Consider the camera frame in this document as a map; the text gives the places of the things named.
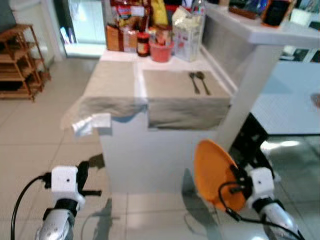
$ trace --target orange plate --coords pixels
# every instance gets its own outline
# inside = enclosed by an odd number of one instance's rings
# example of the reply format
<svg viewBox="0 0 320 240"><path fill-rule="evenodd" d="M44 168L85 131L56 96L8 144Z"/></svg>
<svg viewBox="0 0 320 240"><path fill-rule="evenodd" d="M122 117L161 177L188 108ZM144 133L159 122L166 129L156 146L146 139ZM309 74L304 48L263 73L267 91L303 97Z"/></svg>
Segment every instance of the orange plate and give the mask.
<svg viewBox="0 0 320 240"><path fill-rule="evenodd" d="M213 141L206 139L198 144L194 160L195 184L204 199L222 211L225 208L219 200L218 189L221 184L236 180L231 165L236 166L231 156ZM228 186L222 189L222 197L235 211L241 210L246 203L241 192L231 194Z"/></svg>

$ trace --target condiment jar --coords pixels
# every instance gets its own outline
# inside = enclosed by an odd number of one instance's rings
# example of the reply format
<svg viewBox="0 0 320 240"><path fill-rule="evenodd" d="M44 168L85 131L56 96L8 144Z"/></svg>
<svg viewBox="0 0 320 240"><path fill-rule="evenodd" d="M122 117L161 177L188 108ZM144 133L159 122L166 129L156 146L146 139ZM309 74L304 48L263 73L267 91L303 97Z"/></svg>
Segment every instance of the condiment jar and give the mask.
<svg viewBox="0 0 320 240"><path fill-rule="evenodd" d="M139 57L149 55L149 34L146 32L138 32L136 52Z"/></svg>

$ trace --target red jar lid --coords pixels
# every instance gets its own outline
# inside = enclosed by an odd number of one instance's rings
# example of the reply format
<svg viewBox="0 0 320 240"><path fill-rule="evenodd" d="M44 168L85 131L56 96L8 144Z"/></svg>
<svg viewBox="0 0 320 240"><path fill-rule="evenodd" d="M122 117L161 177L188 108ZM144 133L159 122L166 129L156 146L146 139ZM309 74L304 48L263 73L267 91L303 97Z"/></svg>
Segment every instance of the red jar lid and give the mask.
<svg viewBox="0 0 320 240"><path fill-rule="evenodd" d="M149 33L147 33L147 32L138 32L137 37L139 39L148 39L149 38Z"/></svg>

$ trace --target food package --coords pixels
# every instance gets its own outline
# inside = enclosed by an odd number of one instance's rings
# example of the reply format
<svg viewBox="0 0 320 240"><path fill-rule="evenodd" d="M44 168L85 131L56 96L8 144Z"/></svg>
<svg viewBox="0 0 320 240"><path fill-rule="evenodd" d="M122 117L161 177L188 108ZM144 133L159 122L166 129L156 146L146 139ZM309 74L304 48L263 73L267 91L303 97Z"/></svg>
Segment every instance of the food package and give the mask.
<svg viewBox="0 0 320 240"><path fill-rule="evenodd" d="M123 43L121 43L123 37L121 36L120 30L116 26L108 24L105 32L107 49L110 51L123 51Z"/></svg>
<svg viewBox="0 0 320 240"><path fill-rule="evenodd" d="M110 0L115 24L129 30L144 32L148 27L151 0Z"/></svg>
<svg viewBox="0 0 320 240"><path fill-rule="evenodd" d="M167 11L164 0L151 0L152 23L154 25L168 25Z"/></svg>
<svg viewBox="0 0 320 240"><path fill-rule="evenodd" d="M170 46L172 38L172 27L168 25L155 26L155 43L161 46Z"/></svg>
<svg viewBox="0 0 320 240"><path fill-rule="evenodd" d="M106 27L107 49L110 51L120 51L135 53L137 51L137 30L130 30L108 24Z"/></svg>
<svg viewBox="0 0 320 240"><path fill-rule="evenodd" d="M204 18L179 6L172 15L174 54L188 62L195 61L200 49Z"/></svg>
<svg viewBox="0 0 320 240"><path fill-rule="evenodd" d="M129 53L137 52L137 30L123 29L123 51Z"/></svg>

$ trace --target wooden shoe rack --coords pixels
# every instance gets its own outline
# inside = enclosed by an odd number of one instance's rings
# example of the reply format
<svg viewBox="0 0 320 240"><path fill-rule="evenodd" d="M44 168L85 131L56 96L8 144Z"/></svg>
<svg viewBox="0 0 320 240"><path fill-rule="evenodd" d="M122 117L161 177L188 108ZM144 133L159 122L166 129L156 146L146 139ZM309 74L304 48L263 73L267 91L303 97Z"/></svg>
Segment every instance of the wooden shoe rack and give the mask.
<svg viewBox="0 0 320 240"><path fill-rule="evenodd" d="M24 35L29 30L32 42L27 42ZM31 56L35 47L39 58ZM42 92L45 80L50 79L32 25L17 24L0 33L0 99L27 98L34 101L37 92Z"/></svg>

